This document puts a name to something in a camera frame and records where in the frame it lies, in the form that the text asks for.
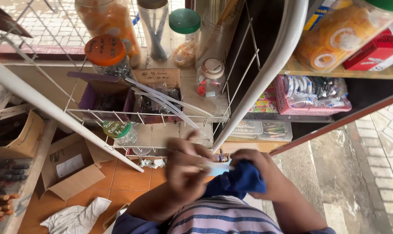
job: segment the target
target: plastic jar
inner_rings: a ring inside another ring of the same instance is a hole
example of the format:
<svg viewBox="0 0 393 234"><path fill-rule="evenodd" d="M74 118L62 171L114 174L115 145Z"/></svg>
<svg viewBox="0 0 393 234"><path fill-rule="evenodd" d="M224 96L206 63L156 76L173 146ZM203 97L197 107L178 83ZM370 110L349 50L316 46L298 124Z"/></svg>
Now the plastic jar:
<svg viewBox="0 0 393 234"><path fill-rule="evenodd" d="M117 37L125 44L130 66L140 64L141 48L127 0L75 0L75 9L92 37L104 34Z"/></svg>
<svg viewBox="0 0 393 234"><path fill-rule="evenodd" d="M124 44L114 36L101 35L91 39L85 45L85 56L98 74L132 79Z"/></svg>
<svg viewBox="0 0 393 234"><path fill-rule="evenodd" d="M203 61L196 70L198 94L204 97L215 97L221 93L225 81L224 64L216 59L209 58Z"/></svg>
<svg viewBox="0 0 393 234"><path fill-rule="evenodd" d="M130 122L104 121L102 129L107 136L113 138L119 145L129 146L137 141L137 131Z"/></svg>
<svg viewBox="0 0 393 234"><path fill-rule="evenodd" d="M393 0L351 0L305 32L296 57L315 72L331 72L393 22Z"/></svg>
<svg viewBox="0 0 393 234"><path fill-rule="evenodd" d="M191 9L177 9L169 15L169 27L172 30L172 51L178 65L194 64L200 26L199 14Z"/></svg>
<svg viewBox="0 0 393 234"><path fill-rule="evenodd" d="M172 54L168 0L137 0L147 50L154 60L165 60Z"/></svg>

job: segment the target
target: blue cloth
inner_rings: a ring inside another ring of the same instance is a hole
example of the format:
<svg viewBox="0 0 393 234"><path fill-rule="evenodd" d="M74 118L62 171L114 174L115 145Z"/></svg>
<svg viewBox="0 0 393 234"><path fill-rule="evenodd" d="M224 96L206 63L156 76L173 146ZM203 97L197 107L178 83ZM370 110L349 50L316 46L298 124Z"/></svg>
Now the blue cloth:
<svg viewBox="0 0 393 234"><path fill-rule="evenodd" d="M213 178L201 198L225 195L243 199L248 192L266 193L266 184L257 168L243 159L235 165L235 170Z"/></svg>

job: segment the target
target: white paper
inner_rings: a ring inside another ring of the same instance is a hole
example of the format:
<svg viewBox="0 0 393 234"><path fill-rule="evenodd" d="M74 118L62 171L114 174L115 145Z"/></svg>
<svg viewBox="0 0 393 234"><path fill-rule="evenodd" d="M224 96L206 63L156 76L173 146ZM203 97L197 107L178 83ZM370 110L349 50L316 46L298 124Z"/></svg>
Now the white paper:
<svg viewBox="0 0 393 234"><path fill-rule="evenodd" d="M58 173L59 178L62 178L74 171L82 168L84 166L84 161L82 160L81 154L68 159L61 164L56 165L56 172Z"/></svg>

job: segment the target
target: brick pavement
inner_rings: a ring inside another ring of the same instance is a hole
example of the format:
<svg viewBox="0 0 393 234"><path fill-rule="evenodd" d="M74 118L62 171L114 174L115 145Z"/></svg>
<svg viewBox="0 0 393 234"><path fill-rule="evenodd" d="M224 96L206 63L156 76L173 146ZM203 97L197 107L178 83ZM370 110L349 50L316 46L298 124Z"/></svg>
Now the brick pavement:
<svg viewBox="0 0 393 234"><path fill-rule="evenodd" d="M134 19L134 16L137 14L137 0L126 1L130 7L131 18ZM27 44L47 46L58 45L59 43L63 46L80 46L91 39L90 33L75 11L75 0L61 0L61 2L62 6L58 6L59 9L57 14L53 13L43 0L35 0L32 3L31 6L33 11L28 9L18 21L18 23L33 36L33 38L24 38ZM17 19L26 7L26 3L22 3L20 0L0 0L0 7L12 18ZM169 0L169 11L184 7L185 0ZM138 43L142 47L146 47L143 27L140 20L134 26L134 30L137 35ZM10 35L9 38L16 45L22 42L22 39L17 35Z"/></svg>
<svg viewBox="0 0 393 234"><path fill-rule="evenodd" d="M393 231L393 104L356 120Z"/></svg>

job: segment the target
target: white metal wire rack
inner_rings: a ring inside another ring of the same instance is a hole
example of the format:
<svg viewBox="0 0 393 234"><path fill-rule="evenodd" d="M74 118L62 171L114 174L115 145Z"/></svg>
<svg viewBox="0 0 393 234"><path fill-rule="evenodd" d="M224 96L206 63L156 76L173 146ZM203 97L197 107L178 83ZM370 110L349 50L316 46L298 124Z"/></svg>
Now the white metal wire rack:
<svg viewBox="0 0 393 234"><path fill-rule="evenodd" d="M40 16L36 13L36 11L32 7L32 3L34 0L31 0L27 3L26 8L22 11L20 16L17 18L17 22L19 21L22 16L27 13L27 12L32 12L33 15L42 22ZM60 0L55 0L52 4L48 5L52 11L57 12L61 10L64 12L66 16L68 16L67 11L63 7L62 3ZM229 87L228 87L228 80L230 77L230 74L234 68L234 65L236 63L238 54L236 56L235 61L233 62L233 65L231 67L230 73L227 74L226 78L226 83L224 86L223 94L220 95L219 98L217 99L205 99L204 102L207 103L202 103L202 106L214 106L211 109L211 112L208 111L208 114L205 112L199 112L199 114L187 114L185 111L185 114L191 119L193 119L196 123L199 123L201 126L200 128L203 130L203 137L201 137L199 140L204 143L205 146L210 148L213 152L216 152L220 146L223 144L225 139L230 135L232 130L236 127L236 125L239 123L239 121L243 118L243 116L247 113L249 108L255 103L257 98L260 96L260 94L264 91L264 89L272 82L273 78L278 74L278 72L281 70L281 68L286 64L286 62L289 60L289 57L291 56L292 52L295 49L295 46L300 38L302 29L303 29L303 22L305 21L306 17L306 9L308 6L308 1L307 0L291 0L289 4L289 0L285 1L285 10L283 14L283 19L281 23L281 28L277 37L277 41L275 43L275 46L270 54L270 58L272 59L267 59L265 64L263 66L260 65L259 62L259 50L257 49L256 45L256 40L254 38L254 32L253 32L253 27L251 26L251 18L250 14L248 14L249 17L249 23L246 28L246 32L244 35L243 42L246 38L246 35L248 31L251 31L251 34L253 36L253 43L254 43L254 48L255 50L253 51L253 57L250 61L250 64L246 68L246 71L244 75L241 77L241 80L239 82L239 85L237 87L237 90L230 95L229 93ZM136 17L136 12L137 9L131 8L132 14L131 17L135 18ZM74 27L77 35L81 38L82 45L85 45L84 40L82 40L82 36L79 34L78 30L76 30L75 27L75 22L71 18L70 19L70 25ZM52 35L51 31L47 28L47 25L42 22L42 25L46 28L48 31L49 35ZM27 102L33 104L36 106L38 109L42 110L43 112L47 113L57 121L61 122L62 124L66 125L67 127L71 128L75 132L79 133L81 136L83 136L85 139L93 142L97 146L101 147L105 151L109 152L113 156L117 157L121 161L127 163L128 165L134 167L135 169L139 171L143 171L142 168L140 168L137 164L133 163L130 161L127 157L131 155L127 155L127 150L132 147L140 147L140 148L151 148L154 152L156 149L163 149L164 146L162 144L154 145L152 142L146 145L129 145L129 146L118 146L118 145L110 145L108 144L108 138L103 141L99 137L97 137L94 133L89 131L84 124L86 122L90 122L91 120L88 120L86 118L80 118L78 116L79 112L88 112L92 115L95 116L96 119L93 119L92 122L99 125L100 127L102 126L102 123L104 120L100 119L97 115L98 112L101 113L107 113L105 111L95 111L95 110L80 110L80 109L69 109L69 104L71 102L78 104L76 100L73 98L74 90L75 87L78 83L78 79L75 82L75 85L72 89L72 92L67 92L65 91L62 87L56 83L51 76L48 75L47 72L45 72L41 66L37 64L36 58L36 51L31 47L30 43L26 43L25 38L20 37L22 40L20 45L15 45L12 40L10 40L10 32L12 30L1 34L0 35L0 45L4 42L8 43L10 46L12 46L16 52L29 63L31 66L36 67L38 71L43 74L46 79L48 79L50 82L52 82L58 89L62 92L63 95L65 95L68 98L66 107L64 109L59 108L57 105L52 103L50 100L48 100L45 96L40 94L37 90L35 90L33 87L28 85L26 82L24 82L22 79L20 79L16 74L8 70L5 66L3 66L0 63L0 83L5 86L7 89L9 89L11 92L13 92L15 95L20 96L21 98L25 99ZM76 68L77 71L82 72L83 68L85 66L90 66L90 63L86 61L86 59L80 64L78 61L74 61L71 56L65 51L65 48L60 45L59 41L54 37L54 41L56 44L61 48L61 50L65 53L66 57L68 60L72 63L72 65ZM27 54L22 52L21 47L25 45L28 46L33 52L33 56L29 57ZM251 64L254 62L256 59L257 66L259 69L259 74L256 76L254 82L250 86L248 92L244 96L244 98L241 100L240 104L238 105L237 109L235 110L234 114L230 116L230 104L234 101L236 92L238 91L238 88L240 87L241 83L243 82L243 79L250 68ZM110 112L114 115L117 116L117 118L120 121L123 121L119 114L136 114L138 118L141 120L141 125L144 125L144 122L142 120L142 116L138 112ZM219 125L213 130L212 129L212 123L213 122L222 122L222 125L224 127L223 131L220 133L219 137L216 139L214 142L214 134L219 128ZM123 149L125 150L125 153L120 153L118 150Z"/></svg>

